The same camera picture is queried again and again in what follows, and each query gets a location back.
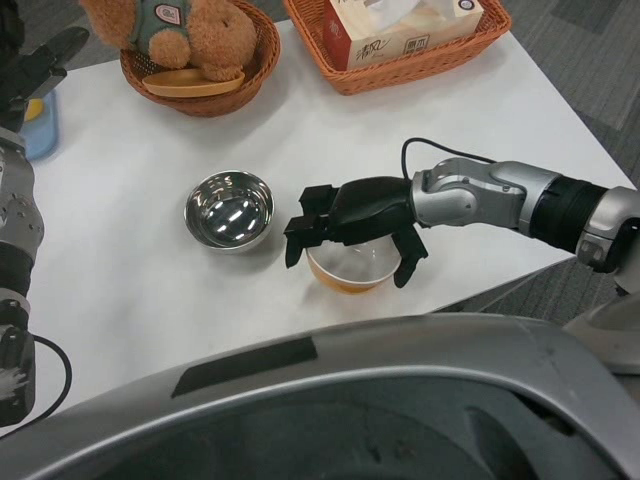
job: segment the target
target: white table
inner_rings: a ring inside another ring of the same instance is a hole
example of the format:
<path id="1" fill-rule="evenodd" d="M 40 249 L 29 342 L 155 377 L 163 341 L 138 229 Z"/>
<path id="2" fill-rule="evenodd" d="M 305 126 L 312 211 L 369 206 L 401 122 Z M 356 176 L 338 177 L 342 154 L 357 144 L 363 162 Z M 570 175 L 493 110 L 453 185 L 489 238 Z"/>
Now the white table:
<path id="1" fill-rule="evenodd" d="M 58 88 L 61 142 L 36 166 L 46 225 L 30 292 L 30 329 L 70 355 L 70 406 L 145 375 L 318 327 L 426 313 L 568 258 L 488 226 L 423 231 L 430 257 L 411 282 L 343 296 L 304 257 L 284 266 L 281 232 L 308 185 L 400 176 L 410 136 L 519 160 L 606 187 L 630 182 L 509 34 L 467 65 L 355 97 L 320 76 L 290 22 L 282 57 L 258 97 L 216 119 L 155 105 L 116 62 L 69 74 Z M 414 146 L 410 169 L 446 154 Z M 226 169 L 272 188 L 277 215 L 258 251 L 220 256 L 184 226 L 188 192 Z M 62 368 L 38 347 L 42 411 Z"/>

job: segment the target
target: yellow bowl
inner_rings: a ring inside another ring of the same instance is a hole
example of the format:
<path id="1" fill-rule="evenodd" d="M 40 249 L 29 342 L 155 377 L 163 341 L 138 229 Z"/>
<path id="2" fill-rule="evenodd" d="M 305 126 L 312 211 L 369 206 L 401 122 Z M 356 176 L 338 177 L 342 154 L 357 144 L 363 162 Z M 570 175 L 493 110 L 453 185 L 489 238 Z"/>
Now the yellow bowl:
<path id="1" fill-rule="evenodd" d="M 199 68 L 168 70 L 154 73 L 142 79 L 146 89 L 160 97 L 194 98 L 210 97 L 235 90 L 244 81 L 244 73 L 228 82 L 212 82 Z"/>
<path id="2" fill-rule="evenodd" d="M 307 259 L 320 282 L 350 295 L 368 292 L 389 279 L 402 260 L 391 237 L 350 247 L 324 242 L 308 248 Z"/>

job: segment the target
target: blue object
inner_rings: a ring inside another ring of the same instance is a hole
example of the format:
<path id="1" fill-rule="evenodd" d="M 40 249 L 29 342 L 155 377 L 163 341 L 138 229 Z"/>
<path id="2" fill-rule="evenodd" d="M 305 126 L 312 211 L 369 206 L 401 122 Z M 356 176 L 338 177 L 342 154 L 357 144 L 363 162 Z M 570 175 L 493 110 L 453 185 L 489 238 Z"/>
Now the blue object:
<path id="1" fill-rule="evenodd" d="M 48 157 L 58 145 L 58 112 L 55 92 L 43 98 L 44 111 L 31 120 L 25 122 L 20 135 L 27 146 L 27 160 L 39 160 Z"/>

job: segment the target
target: tissue box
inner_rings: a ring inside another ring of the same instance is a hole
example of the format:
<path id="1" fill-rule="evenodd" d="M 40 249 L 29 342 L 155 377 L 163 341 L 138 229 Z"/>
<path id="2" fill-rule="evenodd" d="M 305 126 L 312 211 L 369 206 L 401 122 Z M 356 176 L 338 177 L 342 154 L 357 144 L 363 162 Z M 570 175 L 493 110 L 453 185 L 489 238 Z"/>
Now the tissue box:
<path id="1" fill-rule="evenodd" d="M 381 3 L 400 1 L 410 11 L 398 19 L 399 3 Z M 483 12 L 478 0 L 326 0 L 323 40 L 335 68 L 350 70 L 471 35 Z"/>

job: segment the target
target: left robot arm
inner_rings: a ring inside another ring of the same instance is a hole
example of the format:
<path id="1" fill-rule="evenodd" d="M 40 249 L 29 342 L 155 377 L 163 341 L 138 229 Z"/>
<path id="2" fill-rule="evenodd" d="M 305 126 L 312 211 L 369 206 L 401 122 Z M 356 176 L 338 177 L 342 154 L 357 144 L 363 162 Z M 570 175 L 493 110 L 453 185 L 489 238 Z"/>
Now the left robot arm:
<path id="1" fill-rule="evenodd" d="M 13 0 L 0 2 L 0 427 L 22 421 L 35 401 L 35 349 L 27 330 L 31 269 L 44 236 L 34 174 L 17 132 L 27 102 L 66 76 L 64 64 L 89 32 L 70 28 L 20 55 L 24 27 Z"/>

